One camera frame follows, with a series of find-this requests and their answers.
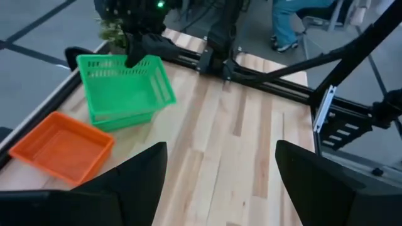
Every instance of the orange tray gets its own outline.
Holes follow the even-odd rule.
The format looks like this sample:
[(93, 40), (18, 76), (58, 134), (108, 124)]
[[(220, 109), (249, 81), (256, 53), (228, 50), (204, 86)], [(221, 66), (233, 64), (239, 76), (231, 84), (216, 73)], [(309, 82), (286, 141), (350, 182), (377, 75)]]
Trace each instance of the orange tray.
[(112, 136), (53, 112), (9, 154), (70, 184), (80, 185), (97, 174), (113, 144)]

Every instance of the robotic arm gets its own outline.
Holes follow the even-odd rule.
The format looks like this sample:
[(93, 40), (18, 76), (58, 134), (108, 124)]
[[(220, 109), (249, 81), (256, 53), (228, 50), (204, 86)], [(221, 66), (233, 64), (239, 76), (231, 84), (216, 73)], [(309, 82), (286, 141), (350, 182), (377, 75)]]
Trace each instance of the robotic arm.
[[(126, 36), (127, 67), (135, 66), (146, 55), (158, 55), (164, 59), (179, 56), (180, 49), (162, 37), (166, 29), (163, 24), (166, 15), (175, 7), (175, 0), (94, 0), (95, 9), (102, 19), (122, 20)], [(236, 36), (236, 21), (243, 6), (243, 0), (226, 0), (222, 15), (208, 33), (208, 46), (218, 58), (218, 66), (228, 59), (230, 47)]]
[(167, 0), (94, 0), (102, 19), (122, 20), (127, 39), (126, 66), (132, 68), (146, 55), (170, 59), (179, 54), (179, 48), (170, 39), (162, 37), (166, 29), (166, 15), (174, 5)]

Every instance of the gray floor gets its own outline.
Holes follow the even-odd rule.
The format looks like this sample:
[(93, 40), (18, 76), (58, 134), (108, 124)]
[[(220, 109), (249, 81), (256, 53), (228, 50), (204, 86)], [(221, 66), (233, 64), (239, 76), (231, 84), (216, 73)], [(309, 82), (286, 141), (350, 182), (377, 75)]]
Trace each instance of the gray floor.
[[(19, 30), (42, 17), (64, 0), (39, 0), (28, 3), (21, 0), (0, 1), (0, 41), (7, 39)], [(239, 38), (238, 45), (244, 51), (254, 55), (291, 65), (304, 60), (302, 49), (299, 48), (285, 54), (277, 54), (269, 47), (271, 34), (271, 1), (254, 0), (253, 13), (242, 14), (239, 23), (246, 23), (246, 30)], [(202, 9), (194, 11), (189, 21), (196, 18)], [(187, 33), (199, 37), (207, 34), (209, 27), (216, 20), (219, 12), (211, 11), (205, 18), (187, 29)], [(63, 51), (68, 46), (81, 46), (94, 49), (101, 43), (97, 37), (99, 26), (95, 22), (97, 17), (92, 1), (76, 0), (58, 14), (32, 29), (13, 44), (34, 50), (54, 60), (64, 60)], [(172, 12), (166, 19), (168, 27), (179, 30), (186, 24), (178, 13)], [(370, 9), (362, 30), (375, 21), (378, 15)], [(292, 25), (296, 30), (302, 30), (300, 20), (292, 18)], [(327, 33), (311, 30), (309, 38), (324, 47), (326, 51), (340, 47), (358, 36), (355, 28), (347, 31)], [(397, 28), (372, 53), (375, 64), (387, 90), (402, 87), (402, 64), (399, 56), (402, 54), (402, 27)], [(309, 46), (312, 55), (318, 55), (319, 49)], [(68, 74), (65, 68), (49, 63), (47, 58), (33, 58), (25, 51), (18, 53), (4, 49), (0, 50), (0, 126), (14, 128), (28, 115)], [(309, 86), (316, 87), (333, 69), (336, 63), (311, 68), (308, 72)], [(362, 104), (371, 105), (381, 100), (383, 94), (379, 88), (374, 72), (366, 59), (347, 80), (338, 88), (337, 95)], [(402, 168), (402, 141), (393, 125), (388, 130), (376, 129), (366, 134), (342, 151), (356, 154), (364, 158)]]

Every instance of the shoe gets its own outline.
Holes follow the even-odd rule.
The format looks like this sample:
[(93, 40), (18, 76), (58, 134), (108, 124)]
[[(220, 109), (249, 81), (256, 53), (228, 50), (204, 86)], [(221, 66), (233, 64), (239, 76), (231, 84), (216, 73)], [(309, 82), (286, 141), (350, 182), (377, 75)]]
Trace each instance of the shoe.
[(271, 35), (271, 41), (276, 42), (276, 35)]
[(289, 50), (290, 48), (294, 49), (297, 48), (299, 46), (299, 44), (296, 42), (290, 44), (290, 45), (285, 45), (285, 46), (278, 46), (278, 43), (275, 42), (274, 45), (272, 46), (272, 49), (274, 51), (276, 51), (277, 53), (284, 53), (287, 50)]

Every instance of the light wood surface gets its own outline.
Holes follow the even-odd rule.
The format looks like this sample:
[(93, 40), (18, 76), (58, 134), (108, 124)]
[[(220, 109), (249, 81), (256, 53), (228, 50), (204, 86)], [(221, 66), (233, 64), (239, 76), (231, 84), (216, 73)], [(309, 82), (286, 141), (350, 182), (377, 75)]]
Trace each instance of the light wood surface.
[[(167, 31), (178, 46), (202, 52), (204, 41)], [(240, 54), (248, 68), (283, 67)], [(153, 225), (301, 225), (281, 182), (274, 158), (276, 141), (286, 139), (313, 151), (310, 109), (236, 83), (201, 76), (165, 63), (177, 104), (152, 123), (113, 132), (112, 156), (101, 173), (158, 141), (168, 143), (168, 169)], [(307, 85), (304, 72), (286, 79)], [(89, 122), (83, 87), (60, 111)], [(72, 187), (17, 160), (0, 172), (0, 190)]]

